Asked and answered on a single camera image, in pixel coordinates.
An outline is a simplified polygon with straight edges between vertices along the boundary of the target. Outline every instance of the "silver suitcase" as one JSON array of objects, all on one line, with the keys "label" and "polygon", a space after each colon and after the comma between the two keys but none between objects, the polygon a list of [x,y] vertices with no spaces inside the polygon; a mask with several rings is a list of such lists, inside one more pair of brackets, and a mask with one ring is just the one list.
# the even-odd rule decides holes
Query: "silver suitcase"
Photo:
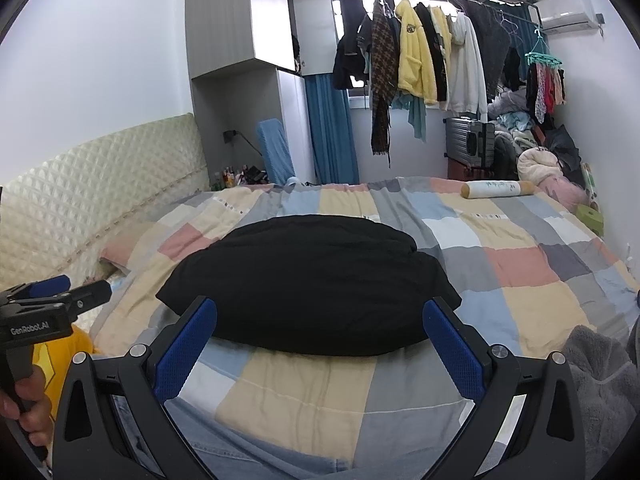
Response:
[{"label": "silver suitcase", "polygon": [[473,119],[444,119],[447,156],[470,168],[490,168],[494,163],[495,126]]}]

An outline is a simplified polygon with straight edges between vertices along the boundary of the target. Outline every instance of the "air conditioner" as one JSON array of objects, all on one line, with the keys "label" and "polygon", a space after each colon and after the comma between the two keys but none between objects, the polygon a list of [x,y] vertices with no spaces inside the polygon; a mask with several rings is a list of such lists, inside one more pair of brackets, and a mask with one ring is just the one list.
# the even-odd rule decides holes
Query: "air conditioner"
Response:
[{"label": "air conditioner", "polygon": [[[590,0],[540,0],[536,5],[545,34],[599,27]],[[531,14],[537,22],[538,17],[533,10]]]}]

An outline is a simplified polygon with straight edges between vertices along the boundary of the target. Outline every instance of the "teal sock hanger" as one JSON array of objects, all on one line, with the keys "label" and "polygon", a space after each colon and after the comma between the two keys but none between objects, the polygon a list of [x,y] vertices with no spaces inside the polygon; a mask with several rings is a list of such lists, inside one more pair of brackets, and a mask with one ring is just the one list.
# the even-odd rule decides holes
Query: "teal sock hanger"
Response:
[{"label": "teal sock hanger", "polygon": [[527,58],[527,65],[532,63],[540,63],[543,65],[550,66],[552,68],[558,67],[562,65],[562,61],[560,61],[557,57],[552,56],[551,54],[545,54],[544,52],[536,52],[536,48],[542,43],[542,50],[549,50],[546,41],[542,37],[542,33],[540,32],[540,28],[536,29],[536,33],[538,34],[538,41],[533,46],[533,49],[528,54],[525,54],[525,58]]}]

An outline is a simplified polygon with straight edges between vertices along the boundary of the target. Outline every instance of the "gray blanket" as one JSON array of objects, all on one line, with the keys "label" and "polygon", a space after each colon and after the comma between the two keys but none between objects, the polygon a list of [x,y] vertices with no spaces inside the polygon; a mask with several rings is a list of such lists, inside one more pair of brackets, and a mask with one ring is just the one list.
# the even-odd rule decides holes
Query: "gray blanket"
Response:
[{"label": "gray blanket", "polygon": [[591,480],[616,450],[640,410],[638,321],[625,347],[577,326],[563,352],[578,392]]}]

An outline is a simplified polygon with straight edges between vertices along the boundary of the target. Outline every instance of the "plaid bed sheet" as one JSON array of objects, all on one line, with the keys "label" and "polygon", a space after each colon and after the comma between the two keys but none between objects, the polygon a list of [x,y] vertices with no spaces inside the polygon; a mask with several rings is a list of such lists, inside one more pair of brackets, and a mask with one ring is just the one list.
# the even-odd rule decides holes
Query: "plaid bed sheet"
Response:
[{"label": "plaid bed sheet", "polygon": [[[462,297],[462,321],[516,354],[546,357],[579,324],[628,334],[640,313],[638,285],[598,237],[541,192],[466,200],[461,185],[398,178],[196,195],[175,204],[154,236],[139,242],[136,268],[101,311],[92,337],[109,355],[151,342],[176,319],[155,294],[179,261],[235,227],[295,214],[364,217],[407,232],[442,263]],[[283,268],[274,290],[287,286],[286,274]],[[180,396],[234,430],[354,467],[445,446],[468,404],[429,341],[383,356],[337,358],[212,338]]]}]

